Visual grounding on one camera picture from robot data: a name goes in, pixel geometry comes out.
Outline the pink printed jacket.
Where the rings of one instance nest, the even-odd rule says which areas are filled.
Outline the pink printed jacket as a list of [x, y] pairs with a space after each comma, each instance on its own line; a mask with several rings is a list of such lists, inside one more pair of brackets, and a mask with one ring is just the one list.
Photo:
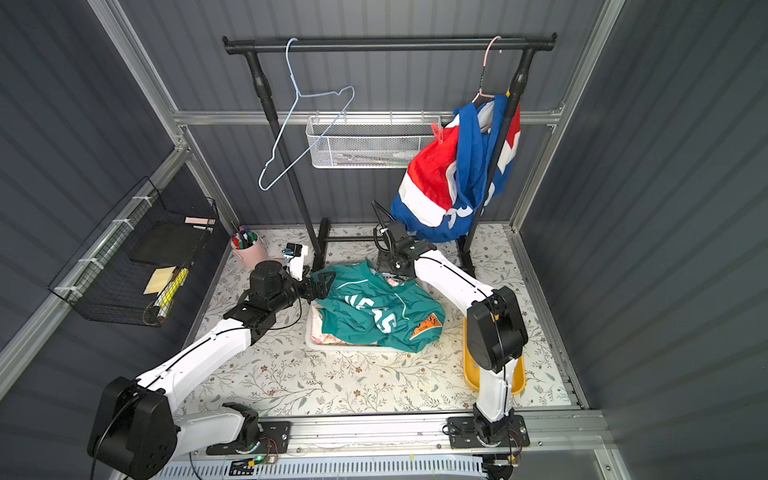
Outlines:
[[324, 334], [322, 332], [322, 319], [320, 317], [314, 317], [312, 319], [307, 343], [309, 345], [350, 346], [350, 343], [345, 342], [332, 334]]

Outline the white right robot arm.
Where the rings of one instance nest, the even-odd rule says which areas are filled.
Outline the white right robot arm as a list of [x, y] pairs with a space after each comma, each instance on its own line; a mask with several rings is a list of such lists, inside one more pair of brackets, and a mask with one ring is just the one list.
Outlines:
[[378, 220], [373, 230], [379, 249], [377, 268], [403, 280], [427, 283], [460, 310], [466, 319], [468, 352], [480, 369], [476, 415], [492, 426], [507, 420], [513, 412], [514, 372], [528, 343], [515, 292], [477, 280], [434, 244], [410, 235], [377, 201], [371, 205]]

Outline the pink pen cup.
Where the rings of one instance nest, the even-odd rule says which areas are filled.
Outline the pink pen cup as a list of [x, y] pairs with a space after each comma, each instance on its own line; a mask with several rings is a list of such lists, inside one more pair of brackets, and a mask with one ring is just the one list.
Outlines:
[[253, 270], [257, 264], [269, 259], [261, 237], [248, 226], [239, 226], [231, 236], [229, 245], [233, 254], [248, 270]]

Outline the floral table mat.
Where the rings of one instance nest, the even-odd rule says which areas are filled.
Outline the floral table mat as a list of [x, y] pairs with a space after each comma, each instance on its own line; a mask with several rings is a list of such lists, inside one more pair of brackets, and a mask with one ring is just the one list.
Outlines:
[[[562, 379], [517, 265], [508, 230], [482, 224], [471, 256], [478, 279], [511, 287], [529, 333], [524, 349], [526, 385], [515, 408], [570, 407], [571, 389]], [[465, 381], [463, 318], [438, 292], [446, 313], [441, 337], [419, 353], [397, 350], [321, 350], [306, 342], [308, 307], [279, 313], [279, 331], [221, 365], [180, 404], [178, 413], [217, 409], [224, 402], [247, 404], [263, 416], [319, 416], [362, 413], [465, 410], [475, 392]]]

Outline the red white blue jacket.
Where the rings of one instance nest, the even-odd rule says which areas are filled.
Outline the red white blue jacket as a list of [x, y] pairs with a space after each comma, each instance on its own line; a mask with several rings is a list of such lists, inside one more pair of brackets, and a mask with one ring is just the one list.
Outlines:
[[409, 163], [390, 213], [406, 230], [432, 243], [469, 233], [474, 215], [501, 194], [509, 178], [521, 136], [520, 113], [511, 121], [492, 182], [489, 167], [500, 137], [508, 97], [497, 95], [476, 107], [457, 110], [444, 126], [444, 142], [435, 139]]

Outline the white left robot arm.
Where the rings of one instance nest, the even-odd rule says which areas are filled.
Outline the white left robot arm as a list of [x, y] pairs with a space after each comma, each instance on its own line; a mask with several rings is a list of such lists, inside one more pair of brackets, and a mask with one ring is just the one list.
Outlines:
[[335, 275], [290, 275], [278, 261], [258, 263], [250, 287], [207, 334], [134, 379], [118, 377], [103, 390], [87, 444], [93, 463], [132, 479], [150, 479], [180, 455], [210, 446], [251, 454], [266, 436], [258, 413], [236, 402], [176, 417], [182, 401], [217, 368], [268, 333], [278, 312], [304, 299], [326, 298]]

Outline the red clothespin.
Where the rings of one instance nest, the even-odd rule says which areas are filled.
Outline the red clothespin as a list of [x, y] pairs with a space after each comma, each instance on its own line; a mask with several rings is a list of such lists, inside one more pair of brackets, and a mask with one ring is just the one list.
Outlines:
[[434, 122], [431, 124], [431, 129], [433, 136], [435, 138], [435, 141], [438, 144], [442, 144], [444, 142], [444, 128], [442, 125], [438, 122]]

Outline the yellow plastic tray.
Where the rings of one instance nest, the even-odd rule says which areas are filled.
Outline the yellow plastic tray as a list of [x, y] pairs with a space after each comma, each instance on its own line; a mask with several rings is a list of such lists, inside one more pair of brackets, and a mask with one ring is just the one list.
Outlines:
[[[478, 392], [480, 388], [480, 368], [469, 352], [469, 336], [467, 330], [467, 319], [463, 321], [463, 372], [467, 386], [473, 391]], [[521, 395], [526, 388], [525, 362], [524, 357], [520, 356], [517, 360], [513, 372], [511, 395]]]

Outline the pink wire hanger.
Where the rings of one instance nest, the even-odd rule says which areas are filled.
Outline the pink wire hanger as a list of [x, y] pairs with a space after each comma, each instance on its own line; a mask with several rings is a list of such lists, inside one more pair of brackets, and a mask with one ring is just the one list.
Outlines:
[[493, 50], [494, 44], [502, 39], [503, 37], [501, 35], [496, 35], [488, 42], [486, 46], [486, 49], [483, 55], [481, 73], [480, 73], [479, 82], [478, 82], [478, 89], [474, 98], [471, 100], [471, 103], [475, 106], [482, 104], [486, 100], [491, 100], [494, 98], [493, 94], [487, 93], [484, 91], [484, 79], [485, 79], [487, 68], [488, 68], [488, 60], [489, 60], [490, 52]]

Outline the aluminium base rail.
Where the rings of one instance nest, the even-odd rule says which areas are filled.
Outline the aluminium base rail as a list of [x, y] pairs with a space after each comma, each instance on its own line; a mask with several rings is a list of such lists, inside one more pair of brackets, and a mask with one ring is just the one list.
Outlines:
[[[603, 414], [594, 410], [531, 410], [518, 412], [525, 426], [517, 430], [527, 436], [524, 454], [550, 451], [597, 450], [614, 445]], [[410, 414], [366, 414], [315, 417], [288, 417], [290, 430], [278, 434], [276, 443], [287, 450], [280, 461], [318, 457], [422, 454], [503, 454], [511, 447], [456, 448], [447, 434], [448, 419], [454, 412]]]

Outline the green jacket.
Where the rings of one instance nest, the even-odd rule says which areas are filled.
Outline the green jacket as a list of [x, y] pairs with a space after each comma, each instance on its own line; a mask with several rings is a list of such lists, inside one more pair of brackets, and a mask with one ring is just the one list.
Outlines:
[[441, 337], [445, 311], [417, 281], [392, 280], [369, 260], [316, 274], [326, 273], [334, 276], [330, 291], [316, 301], [323, 335], [407, 353], [419, 353]]

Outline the silver mesh wall basket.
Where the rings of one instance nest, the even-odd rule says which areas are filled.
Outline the silver mesh wall basket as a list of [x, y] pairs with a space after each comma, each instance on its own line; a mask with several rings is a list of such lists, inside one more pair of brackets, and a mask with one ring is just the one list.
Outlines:
[[434, 139], [438, 115], [314, 115], [305, 134], [312, 165], [319, 169], [405, 168]]

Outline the white plastic basket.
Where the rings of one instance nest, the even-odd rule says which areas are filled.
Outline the white plastic basket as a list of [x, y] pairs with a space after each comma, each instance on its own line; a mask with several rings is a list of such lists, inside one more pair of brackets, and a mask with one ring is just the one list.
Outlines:
[[315, 303], [311, 305], [310, 317], [307, 321], [307, 330], [305, 334], [305, 343], [308, 348], [324, 352], [347, 352], [347, 353], [365, 353], [365, 354], [389, 354], [397, 353], [397, 350], [378, 345], [352, 345], [347, 343], [319, 342], [318, 338], [326, 336], [321, 332], [320, 321], [321, 314]]

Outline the yellow sticky notes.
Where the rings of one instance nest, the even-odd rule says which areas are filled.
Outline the yellow sticky notes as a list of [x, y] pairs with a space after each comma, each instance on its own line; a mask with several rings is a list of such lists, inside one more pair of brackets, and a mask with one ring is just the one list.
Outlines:
[[149, 295], [149, 294], [160, 293], [172, 280], [175, 270], [176, 270], [175, 267], [165, 267], [165, 268], [156, 269], [152, 273], [143, 291], [143, 294]]

